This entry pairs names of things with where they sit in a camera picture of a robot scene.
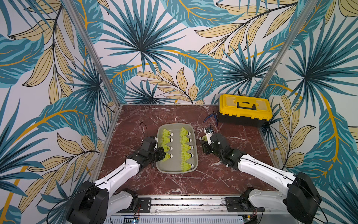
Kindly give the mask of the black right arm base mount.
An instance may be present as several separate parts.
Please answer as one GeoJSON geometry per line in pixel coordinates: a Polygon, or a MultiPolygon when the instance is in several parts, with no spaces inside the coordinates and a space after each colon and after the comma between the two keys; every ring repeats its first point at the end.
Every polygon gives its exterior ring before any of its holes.
{"type": "Polygon", "coordinates": [[[249,187],[239,197],[226,197],[223,204],[226,206],[228,212],[265,212],[264,207],[255,207],[249,201],[249,194],[254,190],[249,187]]]}

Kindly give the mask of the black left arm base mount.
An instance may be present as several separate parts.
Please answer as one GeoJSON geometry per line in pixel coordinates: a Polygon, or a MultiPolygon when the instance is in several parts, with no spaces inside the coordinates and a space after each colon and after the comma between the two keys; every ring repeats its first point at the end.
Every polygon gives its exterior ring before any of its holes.
{"type": "Polygon", "coordinates": [[[114,214],[120,213],[150,213],[151,211],[150,197],[139,197],[139,194],[133,190],[125,188],[119,193],[110,197],[109,210],[114,214]]]}

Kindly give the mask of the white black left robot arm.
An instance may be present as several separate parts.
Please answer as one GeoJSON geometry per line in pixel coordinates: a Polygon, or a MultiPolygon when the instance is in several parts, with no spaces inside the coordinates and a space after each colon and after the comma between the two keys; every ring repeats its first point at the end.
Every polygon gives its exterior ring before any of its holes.
{"type": "Polygon", "coordinates": [[[117,190],[145,167],[165,158],[165,152],[154,136],[143,139],[142,145],[123,164],[94,182],[85,181],[71,200],[66,220],[72,224],[102,224],[119,211],[137,211],[138,194],[130,189],[117,190]]]}

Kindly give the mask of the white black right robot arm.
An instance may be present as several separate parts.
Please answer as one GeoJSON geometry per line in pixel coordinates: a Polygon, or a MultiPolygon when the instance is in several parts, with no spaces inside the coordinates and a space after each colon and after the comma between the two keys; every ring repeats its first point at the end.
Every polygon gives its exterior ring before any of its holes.
{"type": "Polygon", "coordinates": [[[288,212],[303,224],[313,222],[322,198],[307,174],[283,171],[232,149],[220,133],[206,133],[199,140],[206,155],[214,154],[226,167],[250,174],[278,190],[278,193],[250,190],[246,198],[252,206],[288,212]]]}

